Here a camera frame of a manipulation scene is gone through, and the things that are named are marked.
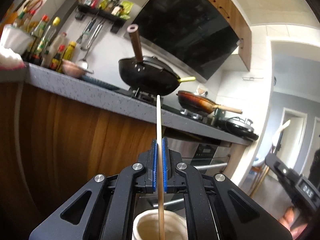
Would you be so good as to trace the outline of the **person's right hand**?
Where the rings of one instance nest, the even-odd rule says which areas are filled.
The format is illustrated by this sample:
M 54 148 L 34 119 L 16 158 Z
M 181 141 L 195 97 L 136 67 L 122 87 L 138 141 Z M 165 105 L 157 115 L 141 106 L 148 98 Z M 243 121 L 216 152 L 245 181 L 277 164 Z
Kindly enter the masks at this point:
M 310 222 L 310 219 L 301 216 L 298 211 L 294 206 L 289 206 L 278 219 L 278 222 L 290 231 L 292 239 L 297 239 Z

